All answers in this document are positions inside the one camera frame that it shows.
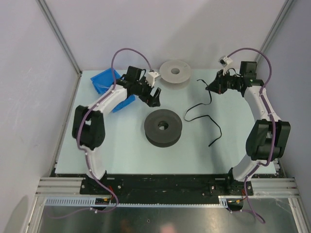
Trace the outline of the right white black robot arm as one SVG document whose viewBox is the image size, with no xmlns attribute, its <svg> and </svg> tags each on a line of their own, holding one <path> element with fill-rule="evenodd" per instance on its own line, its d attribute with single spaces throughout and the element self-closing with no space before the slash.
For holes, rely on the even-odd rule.
<svg viewBox="0 0 311 233">
<path fill-rule="evenodd" d="M 209 185 L 212 195 L 235 195 L 247 188 L 247 183 L 261 166 L 268 166 L 283 156 L 291 126 L 273 110 L 263 80 L 257 79 L 256 62 L 242 61 L 239 74 L 230 75 L 226 67 L 219 70 L 206 89 L 217 94 L 229 89 L 240 92 L 254 117 L 255 123 L 245 144 L 246 155 L 229 170 L 223 181 L 213 181 Z"/>
</svg>

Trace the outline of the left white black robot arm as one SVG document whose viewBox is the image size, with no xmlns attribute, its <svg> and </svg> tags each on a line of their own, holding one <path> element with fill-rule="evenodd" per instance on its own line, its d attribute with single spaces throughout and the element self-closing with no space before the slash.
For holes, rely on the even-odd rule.
<svg viewBox="0 0 311 233">
<path fill-rule="evenodd" d="M 149 107 L 159 107 L 161 89 L 157 88 L 152 95 L 155 82 L 160 74 L 150 70 L 141 76 L 142 69 L 129 66 L 127 72 L 114 79 L 110 88 L 95 102 L 88 106 L 79 105 L 75 109 L 72 137 L 77 147 L 86 156 L 89 176 L 93 178 L 90 188 L 97 194 L 107 190 L 107 181 L 102 179 L 105 174 L 101 156 L 97 153 L 105 139 L 104 117 L 121 102 L 135 95 Z"/>
</svg>

